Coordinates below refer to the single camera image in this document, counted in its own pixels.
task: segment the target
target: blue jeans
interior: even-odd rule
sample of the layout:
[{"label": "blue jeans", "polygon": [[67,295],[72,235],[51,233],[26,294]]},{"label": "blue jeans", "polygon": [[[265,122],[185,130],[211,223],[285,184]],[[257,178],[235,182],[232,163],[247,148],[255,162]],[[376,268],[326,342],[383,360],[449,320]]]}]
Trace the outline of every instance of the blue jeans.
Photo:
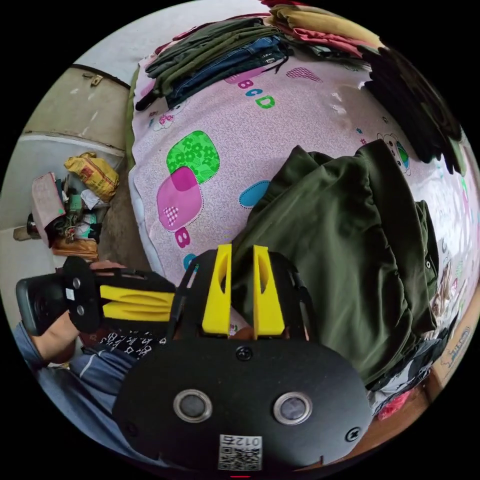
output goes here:
[{"label": "blue jeans", "polygon": [[280,50],[279,43],[280,39],[277,36],[268,36],[228,52],[198,70],[190,78],[174,84],[173,92],[166,96],[168,107],[175,107],[215,82],[285,58],[286,55]]}]

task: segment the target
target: cardboard box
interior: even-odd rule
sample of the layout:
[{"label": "cardboard box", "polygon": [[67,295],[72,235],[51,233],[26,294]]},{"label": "cardboard box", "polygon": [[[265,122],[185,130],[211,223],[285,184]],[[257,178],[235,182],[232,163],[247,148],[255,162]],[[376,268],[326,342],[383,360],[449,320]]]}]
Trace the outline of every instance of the cardboard box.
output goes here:
[{"label": "cardboard box", "polygon": [[470,305],[452,338],[446,345],[441,357],[433,364],[431,373],[425,382],[425,391],[432,402],[445,388],[457,369],[474,335],[480,317],[480,285],[476,288]]}]

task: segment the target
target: qr code label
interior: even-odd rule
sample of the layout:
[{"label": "qr code label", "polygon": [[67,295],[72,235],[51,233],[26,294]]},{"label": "qr code label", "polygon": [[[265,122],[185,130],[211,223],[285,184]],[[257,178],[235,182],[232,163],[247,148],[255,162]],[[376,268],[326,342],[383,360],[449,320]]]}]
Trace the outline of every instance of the qr code label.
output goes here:
[{"label": "qr code label", "polygon": [[220,435],[219,470],[253,472],[262,469],[262,437]]}]

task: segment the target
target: yellow bag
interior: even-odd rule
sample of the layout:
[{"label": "yellow bag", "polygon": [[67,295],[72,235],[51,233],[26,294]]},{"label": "yellow bag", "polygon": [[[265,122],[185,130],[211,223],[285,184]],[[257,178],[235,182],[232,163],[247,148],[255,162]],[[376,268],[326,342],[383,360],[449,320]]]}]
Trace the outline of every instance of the yellow bag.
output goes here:
[{"label": "yellow bag", "polygon": [[71,156],[65,162],[65,168],[77,174],[81,181],[104,202],[109,202],[119,184],[118,173],[103,158],[97,158],[94,151],[80,156]]}]

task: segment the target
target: yellow 3d-printed bracket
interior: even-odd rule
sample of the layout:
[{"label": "yellow 3d-printed bracket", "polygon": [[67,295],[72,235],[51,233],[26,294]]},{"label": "yellow 3d-printed bracket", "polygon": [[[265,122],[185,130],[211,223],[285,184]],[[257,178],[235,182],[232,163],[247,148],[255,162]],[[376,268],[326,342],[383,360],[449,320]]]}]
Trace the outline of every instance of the yellow 3d-printed bracket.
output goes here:
[{"label": "yellow 3d-printed bracket", "polygon": [[266,246],[253,246],[253,329],[258,337],[278,337],[285,329],[275,277]]},{"label": "yellow 3d-printed bracket", "polygon": [[219,245],[203,314],[206,334],[229,335],[232,293],[232,245]]}]

